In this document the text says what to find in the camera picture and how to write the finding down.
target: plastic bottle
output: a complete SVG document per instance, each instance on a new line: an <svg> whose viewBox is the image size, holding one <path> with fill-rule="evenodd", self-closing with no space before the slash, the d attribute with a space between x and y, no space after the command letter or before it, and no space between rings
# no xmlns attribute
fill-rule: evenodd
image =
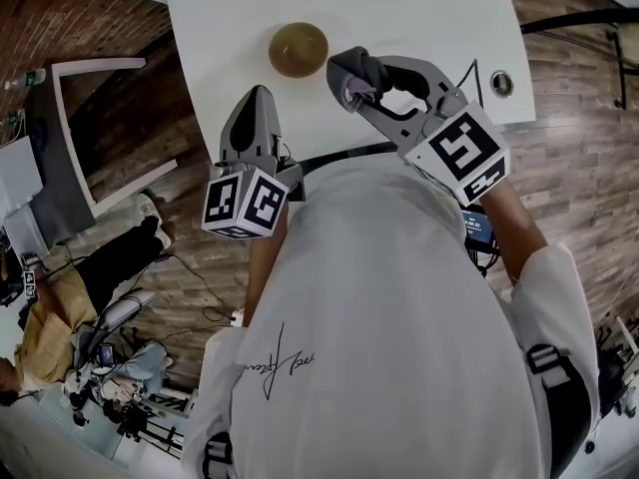
<svg viewBox="0 0 639 479"><path fill-rule="evenodd" d="M45 69L36 69L35 71L29 71L18 78L7 80L4 83L4 90L11 91L33 87L34 85L44 82L46 78L47 71Z"/></svg>

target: wooden floor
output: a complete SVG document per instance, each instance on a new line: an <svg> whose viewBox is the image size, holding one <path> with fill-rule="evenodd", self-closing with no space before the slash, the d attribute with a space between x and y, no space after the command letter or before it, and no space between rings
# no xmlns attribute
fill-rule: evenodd
<svg viewBox="0 0 639 479"><path fill-rule="evenodd" d="M607 0L513 2L521 23L613 6ZM556 32L613 53L606 28ZM539 35L526 36L525 45L537 120L510 126L505 132L512 148L512 180L546 235L563 240L573 251L594 323L607 324L616 314L634 317L639 300L639 82L629 81L630 108L624 112L614 106L619 96L615 62ZM244 243L200 231L209 158L175 45L154 52L145 70L127 75L135 78L107 82L92 97L91 105L79 109L72 119L72 128L83 130L82 136L94 137L85 145L82 158L91 173L92 191L99 198L140 170L177 156L177 172L155 183L152 193L175 240L174 253L207 280L230 313L243 302L247 248ZM163 99L167 91L170 105ZM135 112L129 105L116 103L122 94L138 102ZM97 121L96 116L101 115L105 120ZM79 136L74 131L75 140ZM69 250L72 255L89 253L139 219L133 202L124 202L69 242ZM57 247L50 263L63 263L67 253L64 247ZM508 293L509 284L499 266L489 281L498 291ZM220 324L207 319L215 320L216 315L206 307L219 304L203 282L175 258L151 265L140 285L157 290L160 296L133 324L143 336L167 346L175 359L171 381L185 388L195 386L205 342L216 331L211 326ZM176 332L183 333L169 336Z"/></svg>

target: black metal frame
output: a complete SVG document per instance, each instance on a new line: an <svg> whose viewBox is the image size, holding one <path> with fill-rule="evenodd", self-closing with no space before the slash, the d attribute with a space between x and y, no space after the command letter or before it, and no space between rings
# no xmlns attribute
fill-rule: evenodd
<svg viewBox="0 0 639 479"><path fill-rule="evenodd" d="M602 9L599 11L577 12L566 14L564 16L555 16L554 18L546 18L544 20L533 21L521 25L521 34L532 34L535 32L545 32L547 30L574 27L576 25L597 25L597 24L619 24L619 23L639 23L638 7L623 7L620 9ZM615 99L615 106L623 110L627 109L626 96L626 75L639 76L639 69L627 68L624 64L628 63L624 60L621 45L619 44L619 35L617 32L608 34L608 39L614 42L617 55L617 64L619 66L619 85L621 88L621 99Z"/></svg>

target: white cube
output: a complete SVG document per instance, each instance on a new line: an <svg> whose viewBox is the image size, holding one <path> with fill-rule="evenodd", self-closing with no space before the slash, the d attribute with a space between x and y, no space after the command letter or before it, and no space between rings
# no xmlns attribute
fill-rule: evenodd
<svg viewBox="0 0 639 479"><path fill-rule="evenodd" d="M463 206L472 204L510 173L508 145L474 101L446 120L406 159Z"/></svg>
<svg viewBox="0 0 639 479"><path fill-rule="evenodd" d="M209 182L202 229L231 240L273 235L288 189L259 169Z"/></svg>

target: person in white shirt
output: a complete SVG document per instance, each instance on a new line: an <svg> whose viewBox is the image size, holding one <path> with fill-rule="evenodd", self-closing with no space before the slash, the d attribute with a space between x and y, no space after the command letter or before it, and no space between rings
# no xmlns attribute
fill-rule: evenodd
<svg viewBox="0 0 639 479"><path fill-rule="evenodd" d="M244 327L207 344L185 470L549 477L547 383L527 352L541 343L569 355L587 428L599 409L592 323L568 249L546 242L509 180L484 195L514 285L505 302L468 258L456 201L397 156L337 162L306 184L290 224L284 210L271 238L251 242ZM211 459L217 446L227 459Z"/></svg>

